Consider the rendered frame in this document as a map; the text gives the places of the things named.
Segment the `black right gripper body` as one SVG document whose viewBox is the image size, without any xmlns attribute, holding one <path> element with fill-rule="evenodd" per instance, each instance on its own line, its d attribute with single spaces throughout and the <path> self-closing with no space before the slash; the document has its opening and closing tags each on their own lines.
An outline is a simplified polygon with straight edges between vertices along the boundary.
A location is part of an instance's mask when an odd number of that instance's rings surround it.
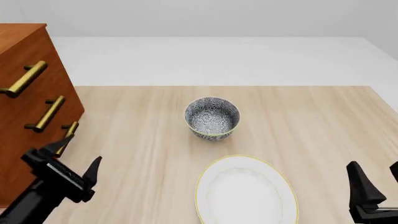
<svg viewBox="0 0 398 224">
<path fill-rule="evenodd" d="M 398 208 L 363 208 L 359 205 L 349 212 L 356 224 L 398 224 Z"/>
</svg>

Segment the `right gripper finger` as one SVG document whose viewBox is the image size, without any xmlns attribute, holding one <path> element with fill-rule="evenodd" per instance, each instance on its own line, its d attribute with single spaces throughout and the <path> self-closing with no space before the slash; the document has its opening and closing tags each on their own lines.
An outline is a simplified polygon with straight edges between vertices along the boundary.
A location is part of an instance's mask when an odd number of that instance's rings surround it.
<svg viewBox="0 0 398 224">
<path fill-rule="evenodd" d="M 349 179 L 349 207 L 379 208 L 378 205 L 386 200 L 372 182 L 368 179 L 361 166 L 352 161 L 346 166 Z"/>
<path fill-rule="evenodd" d="M 395 178 L 396 182 L 398 183 L 398 161 L 395 162 L 393 165 L 389 167 L 393 177 Z"/>
</svg>

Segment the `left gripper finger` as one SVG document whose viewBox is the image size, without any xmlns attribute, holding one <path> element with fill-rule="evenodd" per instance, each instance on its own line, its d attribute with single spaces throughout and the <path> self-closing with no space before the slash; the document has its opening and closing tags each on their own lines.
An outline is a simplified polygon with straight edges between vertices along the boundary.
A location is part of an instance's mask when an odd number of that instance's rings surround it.
<svg viewBox="0 0 398 224">
<path fill-rule="evenodd" d="M 74 134 L 71 134 L 68 137 L 65 137 L 59 141 L 55 141 L 53 143 L 49 143 L 44 147 L 40 148 L 40 156 L 46 159 L 49 158 L 60 158 L 63 154 L 65 148 L 67 147 L 68 143 L 74 138 Z"/>
<path fill-rule="evenodd" d="M 85 183 L 85 190 L 91 190 L 97 183 L 98 169 L 101 163 L 102 157 L 98 156 L 83 174 L 82 179 Z"/>
</svg>

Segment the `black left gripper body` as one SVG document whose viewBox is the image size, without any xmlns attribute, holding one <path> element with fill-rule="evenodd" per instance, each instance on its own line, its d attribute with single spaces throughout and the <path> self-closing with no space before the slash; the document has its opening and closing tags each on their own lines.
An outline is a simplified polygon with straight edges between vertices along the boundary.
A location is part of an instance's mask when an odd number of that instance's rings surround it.
<svg viewBox="0 0 398 224">
<path fill-rule="evenodd" d="M 31 167 L 31 173 L 46 184 L 50 190 L 67 197 L 75 203 L 88 202 L 95 194 L 94 190 L 85 190 L 82 176 L 69 169 L 56 158 L 43 158 L 40 151 L 29 149 L 21 159 Z"/>
</svg>

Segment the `wooden cabinet drawer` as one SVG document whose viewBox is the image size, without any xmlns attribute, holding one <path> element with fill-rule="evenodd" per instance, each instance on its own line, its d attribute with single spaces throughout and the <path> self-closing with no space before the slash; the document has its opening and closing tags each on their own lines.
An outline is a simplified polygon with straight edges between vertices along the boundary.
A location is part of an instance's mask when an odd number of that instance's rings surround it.
<svg viewBox="0 0 398 224">
<path fill-rule="evenodd" d="M 59 96 L 65 101 L 42 132 L 24 127 L 37 124 L 51 108 L 46 100 L 57 101 Z M 34 179 L 21 156 L 61 139 L 65 135 L 61 126 L 78 121 L 83 112 L 75 91 L 25 91 L 17 98 L 0 95 L 0 208 L 8 207 Z"/>
<path fill-rule="evenodd" d="M 46 25 L 0 24 L 0 88 L 10 87 L 26 73 L 25 65 L 38 61 L 45 61 L 47 68 L 23 92 L 73 90 Z"/>
<path fill-rule="evenodd" d="M 8 205 L 34 179 L 21 156 L 64 138 L 62 126 L 83 112 L 61 63 L 49 63 L 17 98 L 0 94 L 0 205 Z"/>
</svg>

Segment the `wooden cabinet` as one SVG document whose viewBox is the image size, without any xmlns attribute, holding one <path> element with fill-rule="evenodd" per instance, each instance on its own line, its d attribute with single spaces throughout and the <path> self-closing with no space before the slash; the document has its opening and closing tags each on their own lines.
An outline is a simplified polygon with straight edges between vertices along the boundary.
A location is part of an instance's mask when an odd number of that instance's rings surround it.
<svg viewBox="0 0 398 224">
<path fill-rule="evenodd" d="M 84 107 L 45 24 L 0 24 L 0 209 L 34 180 L 21 156 L 77 130 Z"/>
</svg>

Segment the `white plate with yellow rim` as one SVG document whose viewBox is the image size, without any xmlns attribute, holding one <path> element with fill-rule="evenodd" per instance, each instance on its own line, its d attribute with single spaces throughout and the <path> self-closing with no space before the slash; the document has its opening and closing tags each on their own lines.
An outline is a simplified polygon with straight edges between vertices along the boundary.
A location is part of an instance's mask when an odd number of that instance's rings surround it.
<svg viewBox="0 0 398 224">
<path fill-rule="evenodd" d="M 247 155 L 224 156 L 201 173 L 195 187 L 201 224 L 299 224 L 288 180 L 269 163 Z"/>
</svg>

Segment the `blue patterned bowl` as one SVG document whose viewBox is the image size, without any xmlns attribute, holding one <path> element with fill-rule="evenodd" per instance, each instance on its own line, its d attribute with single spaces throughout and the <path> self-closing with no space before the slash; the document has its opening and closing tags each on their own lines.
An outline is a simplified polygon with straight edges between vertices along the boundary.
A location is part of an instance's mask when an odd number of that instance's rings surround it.
<svg viewBox="0 0 398 224">
<path fill-rule="evenodd" d="M 240 122 L 240 112 L 232 102 L 215 96 L 193 100 L 184 111 L 191 132 L 207 141 L 228 138 Z"/>
</svg>

